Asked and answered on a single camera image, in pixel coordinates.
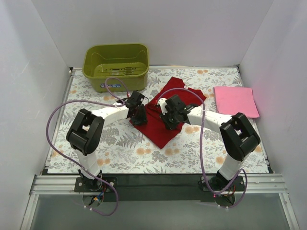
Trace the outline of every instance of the robotic arm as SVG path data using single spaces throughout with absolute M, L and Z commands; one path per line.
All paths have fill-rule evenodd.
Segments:
M 135 125 L 147 123 L 142 104 L 144 98 L 144 95 L 134 91 L 129 98 L 124 99 L 125 105 L 117 101 L 114 104 L 116 107 L 106 107 L 91 112 L 82 109 L 78 112 L 66 139 L 75 149 L 79 162 L 90 173 L 101 177 L 96 154 L 93 152 L 99 144 L 103 127 L 126 118 L 131 118 Z M 195 104 L 185 105 L 178 95 L 173 95 L 169 99 L 161 98 L 158 106 L 161 107 L 160 117 L 166 129 L 175 129 L 181 122 L 201 126 L 202 108 Z M 230 116 L 206 111 L 204 127 L 222 135 L 228 153 L 216 175 L 219 187 L 223 187 L 234 177 L 248 155 L 260 144 L 260 138 L 242 113 Z M 83 183 L 92 191 L 101 187 L 101 183 L 83 169 L 79 170 L 79 174 Z

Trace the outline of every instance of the wall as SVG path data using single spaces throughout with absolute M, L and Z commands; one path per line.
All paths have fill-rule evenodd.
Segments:
M 0 0 L 0 18 L 0 229 L 16 230 L 69 76 L 31 0 Z
M 152 65 L 239 64 L 273 0 L 32 0 L 68 66 L 97 44 L 144 43 Z
M 262 141 L 307 229 L 307 2 L 275 0 L 241 63 L 253 88 Z

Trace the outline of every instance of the folded red cloth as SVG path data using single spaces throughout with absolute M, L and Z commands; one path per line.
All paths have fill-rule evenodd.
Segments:
M 146 137 L 148 137 L 154 144 L 159 148 L 163 148 L 172 138 L 174 138 L 178 133 L 181 132 L 182 124 L 177 126 L 175 130 L 167 130 L 165 125 L 160 118 L 161 109 L 157 107 L 158 98 L 162 93 L 173 88 L 187 88 L 182 79 L 172 77 L 164 88 L 147 104 L 145 105 L 147 124 L 143 126 L 135 126 L 140 132 L 142 132 Z M 206 97 L 203 95 L 201 90 L 194 90 L 188 88 L 188 90 L 196 93 L 203 100 Z M 184 90 L 174 90 L 163 95 L 164 98 L 169 98 L 174 94 L 178 94 L 181 100 L 186 104 L 197 104 L 201 105 L 198 98 L 193 96 L 188 91 Z

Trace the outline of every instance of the white floral tablecloth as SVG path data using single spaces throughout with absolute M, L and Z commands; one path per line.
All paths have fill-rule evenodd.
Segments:
M 201 89 L 207 99 L 206 110 L 216 112 L 214 86 L 242 86 L 236 68 L 227 69 L 150 69 L 148 84 L 142 93 L 151 100 L 172 77 L 183 79 L 194 89 Z M 125 97 L 124 92 L 117 93 Z M 113 104 L 115 98 L 108 93 L 97 93 L 81 71 L 76 71 L 68 101 L 85 99 Z M 102 108 L 88 103 L 72 103 L 65 107 L 55 145 L 61 152 L 78 160 L 66 141 L 66 134 L 78 111 L 82 108 Z M 135 129 L 128 120 L 108 125 L 103 130 L 96 153 L 103 173 L 201 173 L 199 158 L 200 127 L 185 124 L 174 139 L 159 149 L 146 136 Z M 206 129 L 203 137 L 204 165 L 208 173 L 215 173 L 226 157 L 226 150 L 219 134 Z M 268 173 L 260 146 L 244 163 L 248 173 Z M 52 153 L 49 173 L 77 173 L 78 166 Z

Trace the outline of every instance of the cable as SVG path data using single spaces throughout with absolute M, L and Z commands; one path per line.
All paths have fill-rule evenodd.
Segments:
M 129 94 L 128 89 L 127 89 L 127 87 L 125 86 L 125 84 L 124 84 L 120 79 L 118 79 L 118 78 L 113 78 L 113 77 L 107 78 L 106 81 L 105 81 L 105 86 L 107 86 L 107 81 L 108 81 L 109 79 L 116 79 L 116 80 L 118 80 L 119 82 L 121 82 L 121 83 L 123 84 L 123 86 L 125 87 L 125 89 L 127 90 L 127 95 Z M 101 181 L 102 183 L 106 184 L 107 186 L 109 186 L 109 187 L 114 191 L 115 197 L 116 197 L 116 205 L 115 205 L 114 210 L 113 210 L 112 212 L 110 212 L 109 214 L 105 214 L 105 213 L 103 213 L 103 212 L 100 212 L 99 210 L 95 210 L 94 208 L 91 208 L 91 207 L 89 207 L 89 206 L 86 206 L 88 209 L 90 209 L 90 210 L 92 210 L 92 211 L 94 211 L 94 212 L 96 212 L 96 213 L 98 213 L 98 214 L 100 214 L 100 215 L 102 215 L 102 216 L 108 217 L 108 216 L 111 216 L 111 215 L 117 210 L 117 208 L 118 208 L 118 193 L 117 193 L 116 189 L 115 189 L 110 183 L 108 183 L 107 181 L 105 181 L 105 180 L 103 180 L 103 179 L 101 179 L 101 178 L 99 178 L 99 177 L 97 177 L 97 176 L 91 174 L 91 173 L 90 173 L 89 171 L 87 171 L 87 169 L 84 168 L 83 165 L 81 165 L 79 162 L 77 162 L 77 161 L 75 161 L 74 159 L 70 158 L 69 156 L 66 156 L 65 154 L 61 153 L 61 152 L 52 144 L 52 142 L 51 142 L 51 140 L 50 140 L 50 137 L 49 137 L 49 126 L 50 126 L 50 122 L 51 122 L 52 117 L 54 116 L 54 114 L 55 114 L 61 107 L 65 106 L 65 105 L 67 105 L 67 104 L 74 103 L 74 102 L 86 102 L 86 103 L 98 104 L 98 105 L 109 106 L 109 107 L 122 107 L 122 106 L 125 105 L 125 102 L 124 102 L 121 98 L 118 98 L 116 95 L 114 95 L 114 94 L 109 90 L 108 87 L 106 87 L 106 89 L 107 89 L 107 91 L 108 91 L 112 96 L 114 96 L 115 98 L 119 99 L 119 100 L 122 102 L 122 104 L 121 104 L 121 105 L 118 105 L 118 106 L 115 106 L 115 105 L 112 105 L 112 104 L 105 104 L 105 103 L 100 103 L 100 102 L 92 102 L 92 101 L 88 101 L 88 100 L 72 100 L 72 101 L 65 102 L 65 103 L 59 105 L 57 108 L 55 108 L 55 110 L 51 113 L 51 115 L 50 115 L 50 117 L 49 117 L 49 119 L 48 119 L 48 121 L 47 121 L 47 125 L 46 125 L 46 138 L 47 138 L 47 141 L 48 141 L 49 145 L 51 146 L 51 148 L 53 148 L 54 151 L 56 151 L 59 155 L 61 155 L 62 157 L 64 157 L 64 158 L 66 158 L 66 159 L 68 159 L 68 160 L 74 162 L 74 163 L 77 164 L 80 168 L 82 168 L 87 174 L 89 174 L 89 175 L 92 176 L 93 178 L 95 178 L 95 179 Z
M 164 94 L 166 94 L 166 93 L 168 93 L 168 92 L 170 92 L 170 91 L 174 91 L 174 90 L 184 90 L 184 91 L 188 91 L 188 92 L 192 93 L 194 96 L 196 96 L 196 97 L 201 101 L 201 103 L 202 103 L 202 106 L 203 106 L 202 111 L 203 111 L 203 112 L 202 112 L 202 120 L 201 120 L 200 159 L 201 159 L 201 171 L 202 171 L 202 175 L 203 175 L 203 178 L 204 178 L 204 180 L 205 180 L 205 183 L 206 183 L 206 185 L 207 185 L 209 191 L 212 192 L 212 193 L 215 194 L 215 195 L 219 195 L 219 194 L 223 193 L 224 191 L 226 191 L 226 190 L 232 185 L 232 183 L 234 182 L 234 180 L 236 179 L 236 177 L 239 175 L 239 173 L 240 173 L 241 171 L 244 172 L 245 178 L 247 179 L 247 175 L 246 175 L 244 169 L 240 169 L 240 170 L 238 170 L 238 172 L 236 172 L 236 174 L 234 175 L 234 177 L 230 180 L 230 182 L 229 182 L 229 183 L 225 186 L 225 188 L 223 188 L 221 191 L 216 192 L 216 191 L 214 191 L 214 190 L 210 187 L 210 185 L 209 185 L 209 180 L 208 180 L 208 178 L 207 178 L 207 176 L 206 176 L 205 168 L 204 168 L 204 165 L 203 165 L 203 157 L 202 157 L 202 155 L 203 155 L 203 154 L 202 154 L 202 136 L 203 136 L 203 129 L 204 129 L 204 126 L 205 126 L 205 103 L 204 103 L 204 101 L 203 101 L 196 93 L 194 93 L 194 92 L 192 92 L 192 91 L 190 91 L 190 90 L 184 89 L 184 88 L 173 88 L 173 89 L 167 90 L 167 91 L 165 91 L 163 94 L 160 95 L 160 97 L 158 98 L 158 100 L 159 100 L 160 98 L 162 98 Z M 239 202 L 242 200 L 242 198 L 244 197 L 244 195 L 245 195 L 245 192 L 243 192 L 241 199 L 240 199 L 236 204 L 234 204 L 232 207 L 237 206 L 238 203 L 239 203 Z

